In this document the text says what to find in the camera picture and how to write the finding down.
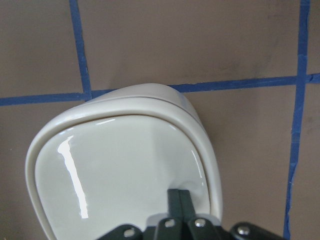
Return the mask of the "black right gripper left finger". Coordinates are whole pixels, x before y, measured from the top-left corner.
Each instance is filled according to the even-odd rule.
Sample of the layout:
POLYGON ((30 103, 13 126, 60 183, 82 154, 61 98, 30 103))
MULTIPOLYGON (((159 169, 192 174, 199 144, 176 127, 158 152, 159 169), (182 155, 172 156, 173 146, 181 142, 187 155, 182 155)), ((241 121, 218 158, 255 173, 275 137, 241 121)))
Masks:
POLYGON ((154 233, 154 240, 181 240, 183 229, 183 215, 180 193, 178 189, 167 191, 168 213, 161 219, 154 233))

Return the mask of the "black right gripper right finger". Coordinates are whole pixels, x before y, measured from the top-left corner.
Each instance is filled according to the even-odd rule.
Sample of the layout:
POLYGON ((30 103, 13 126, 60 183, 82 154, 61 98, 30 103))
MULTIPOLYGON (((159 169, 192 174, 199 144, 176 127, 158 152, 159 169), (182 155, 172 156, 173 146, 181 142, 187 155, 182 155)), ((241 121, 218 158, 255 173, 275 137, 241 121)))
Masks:
POLYGON ((231 240, 231 234, 221 226, 221 220, 207 213, 196 213, 188 190, 179 190, 183 227, 190 240, 231 240))

